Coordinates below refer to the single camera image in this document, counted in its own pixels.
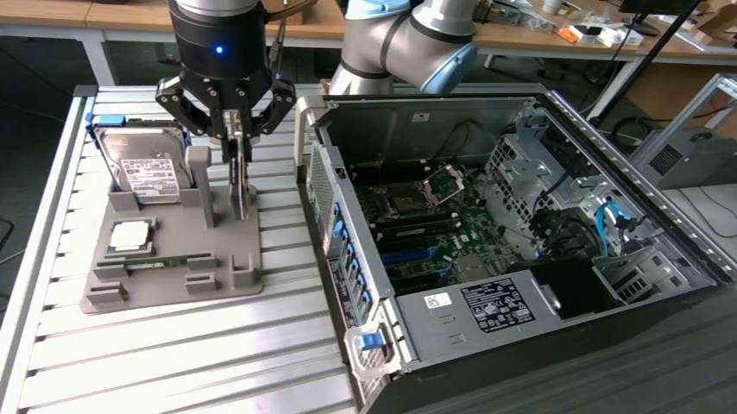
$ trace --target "blue ram slot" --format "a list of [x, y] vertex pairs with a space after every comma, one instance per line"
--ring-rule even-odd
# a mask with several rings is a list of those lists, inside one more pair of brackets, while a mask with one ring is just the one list
[[412, 250], [409, 252], [381, 254], [380, 262], [384, 266], [387, 266], [396, 265], [397, 263], [407, 263], [408, 261], [428, 260], [437, 252], [437, 247], [439, 245], [431, 248], [420, 248], [419, 250]]

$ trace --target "hard drive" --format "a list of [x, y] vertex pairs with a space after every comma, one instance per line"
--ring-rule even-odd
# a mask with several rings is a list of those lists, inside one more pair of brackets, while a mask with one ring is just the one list
[[193, 186], [181, 129], [96, 128], [94, 135], [118, 190], [132, 191], [141, 204], [178, 202], [180, 189]]

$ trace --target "wooden desk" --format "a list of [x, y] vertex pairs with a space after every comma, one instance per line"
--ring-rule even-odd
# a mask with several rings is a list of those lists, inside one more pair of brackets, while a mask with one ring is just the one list
[[[564, 26], [567, 16], [552, 16], [542, 12], [542, 0], [528, 0], [534, 5], [538, 14], [550, 20], [558, 27]], [[611, 4], [602, 2], [599, 0], [567, 0], [568, 3], [578, 6], [582, 10], [595, 11], [602, 13], [604, 8], [608, 7], [608, 15], [611, 16], [612, 22], [619, 22], [624, 17], [631, 15], [622, 14], [616, 11], [616, 7]], [[660, 30], [660, 33], [666, 31], [666, 25], [655, 22], [656, 27]], [[595, 44], [571, 44], [564, 41], [556, 34], [544, 33], [540, 31], [530, 30], [526, 26], [508, 27], [500, 24], [476, 23], [476, 32], [472, 37], [474, 41], [480, 48], [488, 47], [512, 47], [518, 49], [530, 49], [535, 52], [550, 51], [550, 52], [562, 52], [562, 53], [587, 53], [595, 59], [599, 58], [610, 59], [615, 47], [604, 47], [603, 45]], [[658, 37], [644, 37], [642, 44], [636, 47], [622, 47], [619, 54], [626, 59], [627, 56], [643, 55], [647, 54], [647, 51], [655, 45]], [[701, 53], [694, 47], [691, 47], [684, 41], [679, 39], [671, 39], [666, 47], [663, 48], [660, 58], [694, 58], [699, 59], [722, 59], [723, 56], [717, 54], [705, 54]]]
[[90, 0], [0, 0], [0, 23], [84, 28]]
[[[552, 16], [542, 12], [542, 0], [528, 0], [534, 5], [538, 14], [548, 19], [555, 25], [563, 26], [566, 16]], [[599, 0], [567, 0], [582, 10], [591, 10], [600, 13], [608, 6], [608, 15], [612, 22], [622, 21], [623, 15], [616, 7]], [[660, 33], [666, 31], [666, 25], [655, 22]], [[615, 47], [604, 47], [599, 44], [571, 44], [556, 34], [532, 31], [524, 26], [508, 27], [492, 23], [478, 24], [476, 33], [472, 38], [479, 45], [480, 53], [488, 56], [486, 66], [492, 61], [492, 56], [502, 54], [510, 56], [530, 56], [540, 58], [578, 59], [578, 60], [610, 60], [614, 57]], [[611, 97], [632, 75], [632, 72], [642, 62], [644, 55], [652, 48], [656, 37], [644, 37], [642, 44], [636, 47], [622, 47], [615, 59], [626, 62], [615, 75], [607, 89], [603, 91], [596, 105], [590, 111], [588, 118], [596, 116]], [[737, 66], [737, 56], [718, 55], [699, 52], [680, 39], [672, 38], [663, 47], [655, 62], [680, 63], [691, 65], [727, 65]]]
[[[165, 0], [130, 0], [122, 5], [92, 3], [86, 25], [89, 28], [170, 32], [169, 8]], [[271, 23], [265, 33], [273, 36], [277, 29], [279, 23]], [[305, 11], [304, 23], [287, 25], [287, 37], [341, 40], [344, 32], [345, 19], [333, 0], [317, 1]]]

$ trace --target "aluminum extrusion table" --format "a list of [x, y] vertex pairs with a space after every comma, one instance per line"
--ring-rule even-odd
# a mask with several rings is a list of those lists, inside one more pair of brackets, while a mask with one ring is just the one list
[[[297, 93], [319, 93], [317, 86]], [[80, 311], [109, 185], [84, 115], [164, 117], [153, 96], [153, 87], [105, 87], [73, 98], [0, 331], [0, 412], [352, 413], [293, 175], [293, 111], [255, 145], [248, 166], [264, 291], [94, 316]], [[208, 172], [213, 185], [227, 185], [225, 165]]]

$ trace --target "white label sticker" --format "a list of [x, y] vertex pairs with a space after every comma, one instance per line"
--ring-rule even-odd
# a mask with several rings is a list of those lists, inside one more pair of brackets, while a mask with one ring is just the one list
[[424, 297], [424, 304], [427, 304], [427, 309], [435, 309], [440, 306], [448, 306], [451, 303], [452, 302], [450, 302], [450, 295], [444, 292]]
[[424, 229], [399, 231], [396, 233], [396, 237], [404, 237], [405, 235], [420, 235], [421, 233], [424, 233]]
[[128, 270], [140, 270], [140, 269], [160, 269], [162, 267], [161, 262], [156, 263], [141, 263], [140, 265], [125, 265]]
[[129, 188], [138, 197], [178, 196], [172, 160], [152, 158], [148, 160], [121, 160]]
[[427, 122], [429, 121], [429, 112], [415, 112], [412, 114], [412, 122]]

